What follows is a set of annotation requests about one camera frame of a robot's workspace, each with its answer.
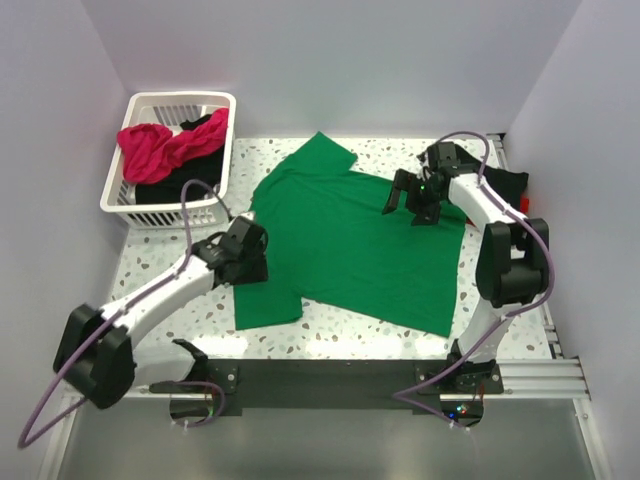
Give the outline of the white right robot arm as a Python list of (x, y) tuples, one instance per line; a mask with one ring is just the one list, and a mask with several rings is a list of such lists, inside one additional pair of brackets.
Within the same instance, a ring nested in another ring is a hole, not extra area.
[(489, 166), (486, 156), (476, 158), (453, 141), (438, 140), (418, 160), (418, 172), (395, 172), (384, 213), (404, 207), (413, 225), (432, 226), (450, 204), (482, 235), (475, 270), (480, 299), (455, 343), (461, 359), (445, 369), (448, 386), (466, 393), (481, 380), (477, 364), (495, 360), (512, 320), (550, 293), (549, 226), (519, 210), (526, 177)]

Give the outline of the green t-shirt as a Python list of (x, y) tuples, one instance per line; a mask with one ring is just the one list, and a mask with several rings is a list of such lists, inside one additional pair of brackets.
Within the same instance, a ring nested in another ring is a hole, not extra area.
[(305, 299), (446, 337), (457, 298), (466, 218), (445, 204), (438, 224), (382, 212), (389, 180), (322, 133), (255, 188), (251, 209), (269, 241), (269, 278), (234, 289), (239, 330), (289, 324)]

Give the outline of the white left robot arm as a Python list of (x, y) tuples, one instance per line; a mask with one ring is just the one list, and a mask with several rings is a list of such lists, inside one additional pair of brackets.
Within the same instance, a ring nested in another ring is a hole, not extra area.
[(266, 229), (247, 216), (227, 230), (187, 247), (153, 281), (100, 308), (88, 304), (69, 315), (53, 370), (95, 407), (104, 410), (138, 386), (206, 388), (209, 357), (192, 342), (174, 339), (150, 349), (142, 340), (195, 298), (219, 286), (262, 283), (268, 278)]

